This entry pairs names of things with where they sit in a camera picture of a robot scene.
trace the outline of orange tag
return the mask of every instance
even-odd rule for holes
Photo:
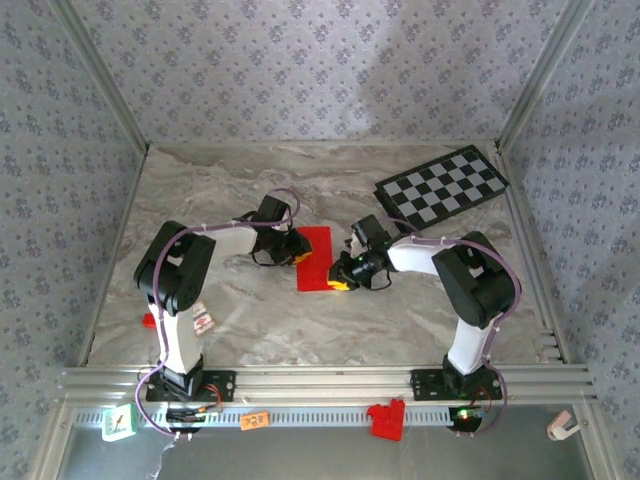
[[[268,427],[269,412],[247,413],[240,417],[240,430],[253,430],[254,428]]]

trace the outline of black mounting plate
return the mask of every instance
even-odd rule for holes
[[[411,388],[413,399],[416,402],[428,402],[430,400],[469,400],[475,399],[475,395],[456,395],[448,389],[444,382],[444,370],[441,368],[424,368],[411,371]],[[474,384],[478,389],[484,388],[491,400],[502,399],[502,388],[498,376],[489,369],[477,370],[474,375]]]
[[[232,402],[233,392],[236,389],[236,372],[233,370],[203,370],[202,387],[200,391],[190,399],[195,403],[216,403],[217,398],[214,392],[204,388],[205,385],[213,384],[220,390],[221,401]],[[184,402],[175,393],[171,392],[160,379],[159,374],[154,374],[149,379],[147,387],[147,402]]]

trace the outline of patterned wallpaper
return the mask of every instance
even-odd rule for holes
[[[595,2],[508,153],[628,475],[640,478],[640,4]]]
[[[74,364],[139,158],[44,0],[0,2],[0,478]]]
[[[497,138],[566,0],[73,0],[153,142]]]

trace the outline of marble surface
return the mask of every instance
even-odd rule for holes
[[[152,148],[117,253],[89,364],[157,360],[157,336],[141,325],[147,307],[132,277],[164,221],[222,223],[257,208],[272,188],[293,187],[302,199],[295,224],[329,225],[336,256],[352,223],[370,213],[384,216],[372,193],[376,181],[454,149],[293,144]],[[424,234],[455,237],[471,230],[491,240],[523,283],[522,303],[498,335],[493,358],[500,363],[537,363],[542,351],[538,325],[504,196]],[[422,274],[392,278],[393,286],[381,292],[299,293],[295,267],[262,268],[249,256],[214,260],[202,298],[218,325],[201,337],[205,362],[439,364],[456,325],[442,285]]]

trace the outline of checkerboard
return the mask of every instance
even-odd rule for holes
[[[508,186],[470,145],[376,183],[374,194],[390,216],[424,230],[500,195]]]

